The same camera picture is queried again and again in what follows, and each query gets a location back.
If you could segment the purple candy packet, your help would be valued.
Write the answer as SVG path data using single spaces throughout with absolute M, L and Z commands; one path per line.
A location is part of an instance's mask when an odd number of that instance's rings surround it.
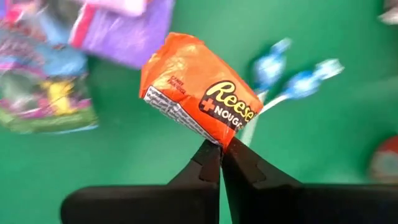
M 84 4 L 68 42 L 90 54 L 141 69 L 164 44 L 174 4 L 174 0 L 151 0 L 140 16 Z

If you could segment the red round wrapped candy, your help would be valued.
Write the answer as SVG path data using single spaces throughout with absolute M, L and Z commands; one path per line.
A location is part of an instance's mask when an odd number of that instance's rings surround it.
M 378 182 L 398 184 L 398 135 L 377 147 L 369 165 L 369 175 Z

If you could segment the zebra striped chocolate bar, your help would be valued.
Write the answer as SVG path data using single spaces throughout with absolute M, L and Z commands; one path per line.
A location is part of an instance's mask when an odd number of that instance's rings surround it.
M 398 25 L 398 0 L 384 0 L 383 13 L 379 19 L 389 25 Z

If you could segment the orange Reese's nougat packet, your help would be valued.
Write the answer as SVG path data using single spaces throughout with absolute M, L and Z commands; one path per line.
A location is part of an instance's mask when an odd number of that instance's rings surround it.
M 246 82 L 203 41 L 175 32 L 143 66 L 139 96 L 222 148 L 263 108 Z

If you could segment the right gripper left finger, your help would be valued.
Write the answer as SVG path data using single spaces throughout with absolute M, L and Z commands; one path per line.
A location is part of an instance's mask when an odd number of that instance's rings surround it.
M 62 224 L 219 224 L 221 148 L 206 140 L 165 185 L 91 186 L 68 195 Z

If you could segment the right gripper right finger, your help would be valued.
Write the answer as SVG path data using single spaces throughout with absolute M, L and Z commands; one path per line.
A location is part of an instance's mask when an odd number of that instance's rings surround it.
M 398 185 L 304 184 L 237 138 L 221 166 L 233 224 L 398 224 Z

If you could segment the blue candy packet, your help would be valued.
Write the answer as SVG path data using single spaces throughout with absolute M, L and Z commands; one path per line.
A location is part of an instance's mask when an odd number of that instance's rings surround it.
M 79 51 L 0 29 L 0 124 L 22 134 L 96 128 L 87 74 Z

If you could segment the blue lollipop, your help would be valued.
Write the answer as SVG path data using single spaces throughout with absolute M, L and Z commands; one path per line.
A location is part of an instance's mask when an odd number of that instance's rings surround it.
M 267 103 L 263 102 L 260 113 L 282 101 L 302 99 L 316 93 L 323 81 L 340 74 L 344 69 L 338 59 L 331 58 L 318 63 L 313 71 L 298 72 L 288 80 L 280 94 Z
M 291 43 L 290 38 L 284 38 L 254 61 L 254 91 L 261 102 L 265 101 L 268 91 L 282 76 L 286 65 L 285 51 Z

